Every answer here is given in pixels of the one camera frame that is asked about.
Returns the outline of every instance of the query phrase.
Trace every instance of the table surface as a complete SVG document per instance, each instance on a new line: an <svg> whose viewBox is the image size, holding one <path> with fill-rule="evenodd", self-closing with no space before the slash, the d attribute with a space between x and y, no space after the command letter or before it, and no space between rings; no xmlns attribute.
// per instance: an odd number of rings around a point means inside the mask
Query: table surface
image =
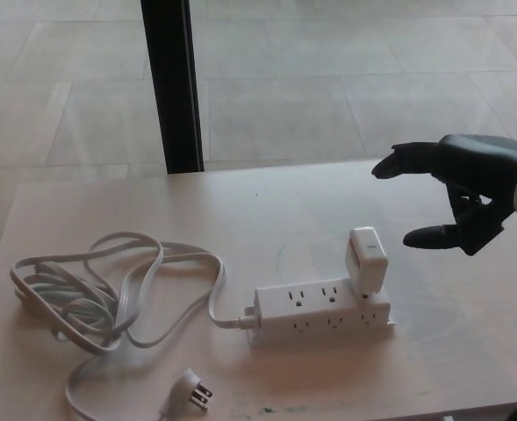
<svg viewBox="0 0 517 421"><path fill-rule="evenodd" d="M256 286L345 275L348 231L375 226L396 326L347 344L253 349L245 332L220 330L200 311L166 346L124 346L83 384L77 399L102 419L156 419L187 367L215 393L209 420L387 419L517 403L517 216L472 258L406 248L406 232L452 219L445 188L428 176L381 182L373 164L21 187L0 246L0 419L67 419L63 386L86 358L20 309L10 264L85 251L123 230L221 256L217 308L227 318ZM190 273L157 282L140 332L164 329L205 287L205 272Z"/></svg>

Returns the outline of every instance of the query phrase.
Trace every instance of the outlet socket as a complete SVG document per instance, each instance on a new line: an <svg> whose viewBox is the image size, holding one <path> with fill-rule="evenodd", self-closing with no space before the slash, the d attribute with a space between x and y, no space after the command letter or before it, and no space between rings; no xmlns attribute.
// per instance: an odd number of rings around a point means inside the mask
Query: outlet socket
<svg viewBox="0 0 517 421"><path fill-rule="evenodd" d="M392 325L384 289L356 296L348 278L259 288L248 311L260 320L252 335L257 342L335 336Z"/></svg>

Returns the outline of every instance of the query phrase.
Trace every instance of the white cable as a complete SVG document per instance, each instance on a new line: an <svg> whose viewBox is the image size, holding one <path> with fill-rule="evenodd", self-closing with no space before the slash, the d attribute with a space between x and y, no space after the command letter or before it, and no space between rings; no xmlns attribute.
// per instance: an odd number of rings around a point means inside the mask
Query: white cable
<svg viewBox="0 0 517 421"><path fill-rule="evenodd" d="M108 242L122 242L102 248ZM129 250L146 253L153 251L150 260L135 267L121 282L117 291L95 272L90 261L113 256ZM142 312L143 303L158 268L167 263L183 261L207 261L216 269L216 279L212 288L196 299L162 335L152 340L135 338L132 325ZM89 279L74 275L61 266L62 263L82 262ZM33 275L21 277L18 272L32 267ZM130 285L142 276L136 301L129 304ZM65 397L73 411L87 421L98 418L77 407L73 389L83 370L96 359L114 351L122 334L126 334L132 344L139 348L156 346L165 340L177 325L201 303L207 302L212 322L224 329L249 329L257 326L255 318L219 320L215 316L215 301L225 281L225 267L221 259L207 250L181 243L158 241L137 232L115 232L96 241L87 253L30 257L18 260L11 268L11 279L16 284L16 295L25 309L43 318L59 339L67 339L92 353L94 357L77 366L68 378Z"/></svg>

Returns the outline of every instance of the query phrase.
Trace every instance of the black window frame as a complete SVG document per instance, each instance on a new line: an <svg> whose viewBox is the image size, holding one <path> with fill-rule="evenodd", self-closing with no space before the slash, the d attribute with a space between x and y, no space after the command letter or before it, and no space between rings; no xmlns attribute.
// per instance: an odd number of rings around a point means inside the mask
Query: black window frame
<svg viewBox="0 0 517 421"><path fill-rule="evenodd" d="M204 171L189 0L140 1L167 171Z"/></svg>

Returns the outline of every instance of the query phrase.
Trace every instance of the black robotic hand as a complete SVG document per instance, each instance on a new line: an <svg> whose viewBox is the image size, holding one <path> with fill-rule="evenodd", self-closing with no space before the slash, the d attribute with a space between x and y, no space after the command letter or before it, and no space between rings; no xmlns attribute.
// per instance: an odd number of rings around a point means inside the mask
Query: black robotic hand
<svg viewBox="0 0 517 421"><path fill-rule="evenodd" d="M477 253L503 230L502 222L517 211L517 141L495 136L448 135L438 143L406 143L379 162L379 179L401 174L431 174L447 186L454 225L409 232L410 247L461 247ZM483 203L482 198L490 199Z"/></svg>

